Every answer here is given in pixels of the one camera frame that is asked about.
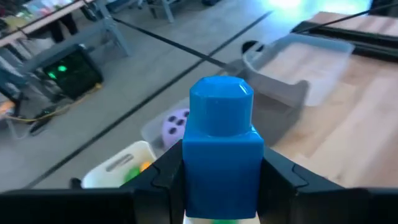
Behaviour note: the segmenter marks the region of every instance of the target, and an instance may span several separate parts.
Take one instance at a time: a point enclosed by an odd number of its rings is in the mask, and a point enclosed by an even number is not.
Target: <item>orange object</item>
[[[142,172],[144,171],[146,168],[148,168],[152,163],[151,162],[144,162],[143,164],[141,164],[141,166],[139,167],[139,171]]]
[[[13,103],[12,101],[5,101],[3,103],[1,103],[0,105],[0,114],[5,114],[7,113],[8,110],[11,110],[15,107],[15,103]]]

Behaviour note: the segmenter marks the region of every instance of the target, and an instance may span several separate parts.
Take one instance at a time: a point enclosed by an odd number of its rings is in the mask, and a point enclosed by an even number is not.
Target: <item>purple ball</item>
[[[189,109],[180,109],[170,113],[163,122],[162,140],[166,150],[170,149],[184,136]]]

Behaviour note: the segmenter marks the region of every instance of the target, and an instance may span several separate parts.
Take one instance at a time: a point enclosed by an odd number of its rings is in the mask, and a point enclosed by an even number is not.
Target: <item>wooden tabletop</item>
[[[344,17],[321,12],[311,22]],[[398,35],[394,18],[362,16],[331,25]],[[306,107],[274,147],[345,187],[398,187],[398,64],[352,55],[322,104]]]

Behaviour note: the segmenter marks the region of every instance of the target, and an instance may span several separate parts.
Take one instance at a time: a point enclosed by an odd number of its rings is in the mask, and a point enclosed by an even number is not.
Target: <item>gray floor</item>
[[[126,9],[116,17],[208,54],[265,12],[274,9],[271,16],[215,55],[215,58],[229,62],[239,57],[240,45],[245,40],[270,42],[285,35],[300,21],[319,10],[355,13],[366,9],[369,3],[368,0],[325,0],[321,3],[316,1],[317,5],[311,4],[311,1],[302,1],[295,5],[296,1],[289,1],[290,4],[283,7],[276,6],[276,1],[271,0],[224,0],[214,7],[203,7],[199,1],[189,1],[175,10],[176,21],[173,24],[166,20],[153,19],[146,9]],[[199,60],[196,56],[130,28],[122,25],[118,27],[129,41],[134,56],[122,57],[114,47],[102,50],[103,89],[55,118],[36,137],[13,141],[6,129],[0,130],[0,190],[25,187]],[[65,188],[69,178],[83,177],[99,163],[134,141],[141,140],[140,130],[146,122],[185,98],[189,88],[199,78],[215,74],[218,70],[220,68],[215,65],[202,63],[33,187]]]

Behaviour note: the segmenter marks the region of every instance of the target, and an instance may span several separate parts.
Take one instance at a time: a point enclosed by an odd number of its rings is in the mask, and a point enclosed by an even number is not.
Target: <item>blue bottle-shaped object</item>
[[[251,124],[252,104],[240,78],[202,78],[191,88],[182,140],[188,217],[256,216],[264,141]]]

